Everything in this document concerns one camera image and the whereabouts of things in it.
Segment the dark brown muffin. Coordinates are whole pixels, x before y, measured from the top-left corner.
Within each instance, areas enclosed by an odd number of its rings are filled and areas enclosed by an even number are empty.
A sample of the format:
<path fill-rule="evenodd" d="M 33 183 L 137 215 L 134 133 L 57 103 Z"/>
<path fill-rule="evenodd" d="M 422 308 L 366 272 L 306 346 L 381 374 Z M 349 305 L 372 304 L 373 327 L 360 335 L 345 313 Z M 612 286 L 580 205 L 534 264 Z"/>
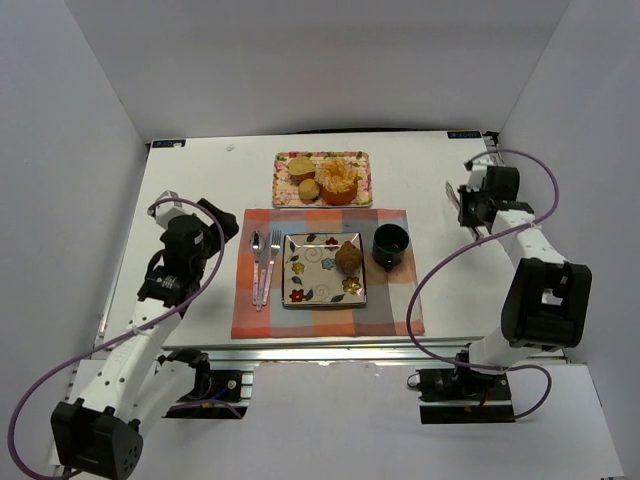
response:
<path fill-rule="evenodd" d="M 337 268 L 345 275 L 356 274 L 362 264 L 362 252 L 350 241 L 346 241 L 335 255 Z"/>

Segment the metal serving tongs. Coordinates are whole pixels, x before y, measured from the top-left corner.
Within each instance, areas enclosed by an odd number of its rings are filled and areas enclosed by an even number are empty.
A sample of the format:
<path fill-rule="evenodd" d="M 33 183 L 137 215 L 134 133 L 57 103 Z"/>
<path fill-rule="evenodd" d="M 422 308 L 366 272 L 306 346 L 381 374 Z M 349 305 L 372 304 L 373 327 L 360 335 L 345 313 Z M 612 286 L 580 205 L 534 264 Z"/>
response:
<path fill-rule="evenodd" d="M 460 213 L 461 204 L 459 201 L 458 193 L 454 190 L 453 186 L 449 181 L 445 182 L 445 193 L 447 195 L 449 202 L 454 206 L 456 211 Z M 482 233 L 478 230 L 477 227 L 467 227 L 467 230 L 469 231 L 469 233 L 471 234 L 471 236 L 475 241 L 480 240 L 483 237 Z"/>

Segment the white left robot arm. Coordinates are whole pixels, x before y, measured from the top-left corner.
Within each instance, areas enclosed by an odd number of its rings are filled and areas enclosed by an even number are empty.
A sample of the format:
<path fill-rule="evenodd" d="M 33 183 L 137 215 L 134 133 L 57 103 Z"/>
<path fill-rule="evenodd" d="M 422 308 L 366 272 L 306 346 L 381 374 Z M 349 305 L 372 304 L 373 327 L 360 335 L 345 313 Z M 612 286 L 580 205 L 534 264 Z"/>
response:
<path fill-rule="evenodd" d="M 144 438 L 181 398 L 202 399 L 211 387 L 209 360 L 187 348 L 168 355 L 162 347 L 190 303 L 213 276 L 239 231 L 236 217 L 206 199 L 193 203 L 164 192 L 149 208 L 161 228 L 162 247 L 150 259 L 125 330 L 75 401 L 59 403 L 51 426 L 58 459 L 72 472 L 127 479 L 136 468 Z"/>

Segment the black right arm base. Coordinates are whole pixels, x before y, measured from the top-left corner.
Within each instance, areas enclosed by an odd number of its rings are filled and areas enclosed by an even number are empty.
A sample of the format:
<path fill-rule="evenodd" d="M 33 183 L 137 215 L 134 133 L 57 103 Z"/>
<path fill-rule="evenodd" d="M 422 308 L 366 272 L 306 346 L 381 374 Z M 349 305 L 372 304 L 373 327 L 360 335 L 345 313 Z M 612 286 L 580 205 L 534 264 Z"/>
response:
<path fill-rule="evenodd" d="M 419 369 L 407 388 L 418 393 L 423 425 L 514 423 L 507 375 L 467 367 Z"/>

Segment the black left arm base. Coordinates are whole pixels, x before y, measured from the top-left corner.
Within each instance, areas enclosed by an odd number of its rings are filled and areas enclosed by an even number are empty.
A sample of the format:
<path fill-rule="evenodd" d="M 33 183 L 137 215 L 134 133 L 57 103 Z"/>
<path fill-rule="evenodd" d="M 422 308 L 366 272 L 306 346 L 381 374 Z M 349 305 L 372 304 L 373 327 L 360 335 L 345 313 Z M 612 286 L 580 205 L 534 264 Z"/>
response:
<path fill-rule="evenodd" d="M 170 360 L 186 363 L 194 373 L 192 390 L 179 398 L 166 413 L 168 419 L 241 420 L 248 410 L 252 374 L 230 368 L 216 368 L 206 353 L 186 349 L 160 355 L 155 374 Z"/>

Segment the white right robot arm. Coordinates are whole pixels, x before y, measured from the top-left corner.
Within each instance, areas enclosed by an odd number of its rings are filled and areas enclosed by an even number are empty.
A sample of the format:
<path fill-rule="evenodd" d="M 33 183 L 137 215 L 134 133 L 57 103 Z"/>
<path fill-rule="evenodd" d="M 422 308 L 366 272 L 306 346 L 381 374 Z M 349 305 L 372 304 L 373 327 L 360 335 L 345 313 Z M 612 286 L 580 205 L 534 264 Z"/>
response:
<path fill-rule="evenodd" d="M 500 325 L 468 347 L 477 372 L 496 375 L 537 352 L 579 345 L 585 330 L 592 272 L 560 254 L 535 223 L 532 207 L 518 199 L 514 167 L 469 161 L 468 181 L 457 189 L 458 221 L 500 236 L 515 274 Z"/>

